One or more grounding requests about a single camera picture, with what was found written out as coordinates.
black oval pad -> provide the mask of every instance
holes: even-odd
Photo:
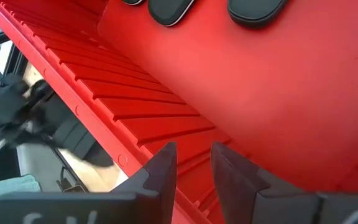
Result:
[[[186,14],[195,0],[149,0],[149,12],[159,24],[173,26]]]
[[[122,1],[131,6],[135,6],[143,2],[143,0],[122,0]]]
[[[287,0],[229,0],[232,20],[249,27],[262,27],[274,20]]]

